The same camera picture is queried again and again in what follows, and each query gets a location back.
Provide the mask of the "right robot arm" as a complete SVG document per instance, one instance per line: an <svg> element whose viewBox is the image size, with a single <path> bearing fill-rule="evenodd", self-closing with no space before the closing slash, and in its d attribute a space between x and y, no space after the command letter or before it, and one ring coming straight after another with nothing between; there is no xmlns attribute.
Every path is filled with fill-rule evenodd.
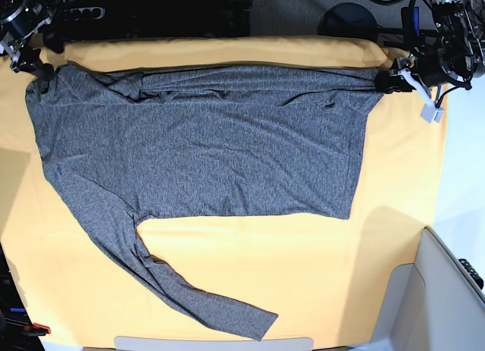
<svg viewBox="0 0 485 351"><path fill-rule="evenodd" d="M53 10L42 0L1 0L1 54L11 59L15 73L26 72L41 80L51 80L55 70L40 59L40 50L30 47L30 39L52 22Z"/></svg>

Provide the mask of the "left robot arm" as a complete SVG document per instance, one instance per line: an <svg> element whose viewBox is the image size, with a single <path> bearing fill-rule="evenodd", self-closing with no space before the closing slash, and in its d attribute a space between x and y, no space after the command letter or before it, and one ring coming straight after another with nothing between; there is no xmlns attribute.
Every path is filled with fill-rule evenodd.
<svg viewBox="0 0 485 351"><path fill-rule="evenodd" d="M409 0L401 15L408 56L375 77L376 90L417 91L421 117L438 123L445 96L484 75L484 0Z"/></svg>

